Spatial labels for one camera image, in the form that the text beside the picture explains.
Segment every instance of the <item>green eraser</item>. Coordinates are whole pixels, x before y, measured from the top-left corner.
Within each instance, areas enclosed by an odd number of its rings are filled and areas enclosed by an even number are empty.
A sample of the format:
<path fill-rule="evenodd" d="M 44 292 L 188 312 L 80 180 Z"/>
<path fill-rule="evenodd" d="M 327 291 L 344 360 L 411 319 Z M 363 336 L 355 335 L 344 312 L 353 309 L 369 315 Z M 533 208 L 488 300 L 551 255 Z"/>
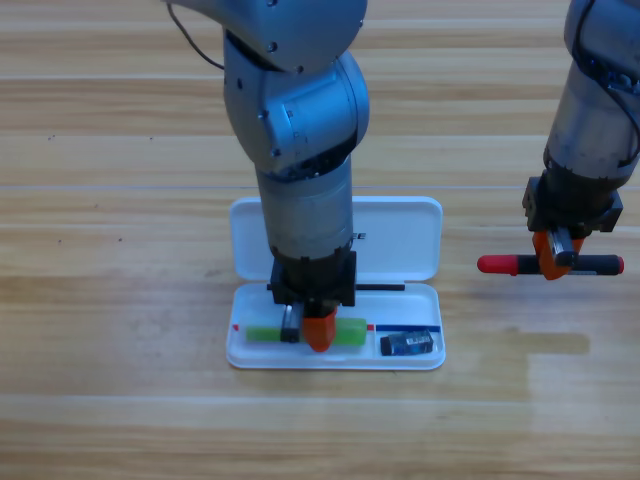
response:
<path fill-rule="evenodd" d="M 277 327 L 246 327 L 247 342 L 279 342 Z M 367 321 L 364 318 L 336 318 L 336 338 L 333 345 L 360 347 L 367 338 Z"/>
<path fill-rule="evenodd" d="M 367 338 L 367 321 L 364 318 L 336 318 L 334 345 L 362 346 Z"/>
<path fill-rule="evenodd" d="M 279 342 L 280 329 L 273 327 L 247 327 L 247 342 Z"/>

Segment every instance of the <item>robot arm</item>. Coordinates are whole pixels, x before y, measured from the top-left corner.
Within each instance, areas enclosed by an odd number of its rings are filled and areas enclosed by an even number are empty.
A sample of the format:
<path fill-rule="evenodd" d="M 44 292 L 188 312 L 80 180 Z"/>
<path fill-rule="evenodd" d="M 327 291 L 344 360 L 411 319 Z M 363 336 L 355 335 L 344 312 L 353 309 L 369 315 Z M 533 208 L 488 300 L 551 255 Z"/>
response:
<path fill-rule="evenodd" d="M 541 272 L 571 270 L 583 240 L 611 232 L 617 193 L 640 153 L 640 0 L 573 0 L 565 43 L 574 61 L 544 152 L 523 199 Z"/>
<path fill-rule="evenodd" d="M 301 304 L 294 310 L 305 321 L 328 319 L 320 336 L 330 336 L 336 307 L 355 304 L 350 155 L 367 130 L 369 98 L 347 48 L 367 0 L 169 3 L 224 29 L 225 105 L 255 164 L 274 301 Z M 320 351 L 331 339 L 309 343 Z"/>

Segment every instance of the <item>wood grain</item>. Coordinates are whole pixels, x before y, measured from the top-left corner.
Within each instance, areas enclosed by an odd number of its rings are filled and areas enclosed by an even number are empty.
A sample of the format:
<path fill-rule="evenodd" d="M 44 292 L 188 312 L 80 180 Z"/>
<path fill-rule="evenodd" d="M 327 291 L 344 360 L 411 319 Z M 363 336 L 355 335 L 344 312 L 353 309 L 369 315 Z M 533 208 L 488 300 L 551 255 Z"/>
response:
<path fill-rule="evenodd" d="M 640 478 L 640 191 L 615 278 L 485 276 L 569 64 L 565 0 L 371 0 L 357 195 L 445 211 L 437 371 L 229 367 L 222 77 L 153 0 L 0 1 L 0 479 Z M 220 29 L 180 10 L 220 55 Z"/>

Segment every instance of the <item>black cable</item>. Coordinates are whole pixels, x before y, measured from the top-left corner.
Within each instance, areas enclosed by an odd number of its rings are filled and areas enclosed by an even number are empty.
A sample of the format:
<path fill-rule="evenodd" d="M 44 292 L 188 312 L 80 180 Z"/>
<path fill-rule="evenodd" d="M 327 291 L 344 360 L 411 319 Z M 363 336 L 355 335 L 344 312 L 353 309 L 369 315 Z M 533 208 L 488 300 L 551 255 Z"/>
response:
<path fill-rule="evenodd" d="M 218 62 L 215 62 L 213 60 L 211 60 L 211 58 L 209 58 L 202 50 L 200 50 L 200 48 L 196 45 L 196 42 L 193 41 L 193 39 L 191 38 L 191 35 L 189 35 L 189 32 L 187 32 L 187 29 L 184 28 L 184 26 L 182 25 L 182 23 L 180 23 L 180 20 L 178 20 L 178 17 L 176 17 L 176 14 L 173 11 L 173 5 L 171 3 L 167 3 L 167 10 L 169 10 L 169 16 L 171 17 L 171 20 L 173 20 L 173 22 L 176 24 L 176 26 L 180 29 L 180 31 L 182 32 L 182 34 L 184 35 L 184 38 L 187 39 L 187 42 L 189 42 L 189 45 L 191 45 L 191 47 L 193 47 L 193 49 L 198 53 L 198 55 L 200 55 L 202 58 L 204 58 L 207 62 L 209 62 L 211 65 L 213 65 L 214 67 L 219 68 L 220 70 L 224 70 L 224 65 L 219 64 Z"/>
<path fill-rule="evenodd" d="M 595 59 L 591 59 L 591 60 L 585 59 L 584 50 L 582 48 L 582 28 L 584 27 L 584 23 L 587 20 L 587 17 L 589 16 L 589 13 L 593 9 L 593 6 L 595 5 L 595 3 L 596 3 L 596 0 L 589 0 L 589 3 L 587 4 L 584 11 L 582 12 L 582 15 L 580 16 L 580 21 L 578 22 L 578 27 L 576 28 L 576 36 L 573 41 L 573 57 L 577 60 L 581 70 L 586 66 L 585 65 L 586 63 L 591 63 L 592 65 L 595 65 L 597 63 Z M 600 88 L 602 88 L 602 90 L 607 95 L 609 95 L 609 97 L 622 109 L 625 115 L 629 117 L 629 120 L 631 121 L 631 125 L 635 130 L 636 150 L 629 158 L 627 158 L 626 160 L 621 160 L 620 163 L 618 164 L 618 168 L 627 167 L 633 163 L 633 161 L 636 159 L 638 155 L 640 155 L 640 125 L 638 124 L 638 120 L 635 118 L 635 116 L 633 115 L 633 112 L 631 112 L 628 105 L 624 102 L 624 100 L 620 97 L 620 95 L 618 95 L 616 92 L 614 92 L 611 89 L 611 86 L 609 85 L 608 81 L 606 81 L 603 78 L 600 78 L 600 79 L 595 78 L 596 77 L 595 75 L 590 75 L 590 76 L 596 81 L 596 83 L 600 86 Z"/>

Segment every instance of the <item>case lid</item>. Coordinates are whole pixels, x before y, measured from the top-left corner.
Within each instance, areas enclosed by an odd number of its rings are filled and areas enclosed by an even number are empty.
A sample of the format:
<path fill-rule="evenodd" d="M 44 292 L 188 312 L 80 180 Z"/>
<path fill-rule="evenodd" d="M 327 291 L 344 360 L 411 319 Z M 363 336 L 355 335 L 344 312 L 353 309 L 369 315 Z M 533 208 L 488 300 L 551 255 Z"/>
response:
<path fill-rule="evenodd" d="M 353 197 L 358 283 L 424 281 L 438 271 L 442 207 L 428 197 Z M 231 207 L 235 269 L 268 281 L 273 267 L 259 198 Z"/>

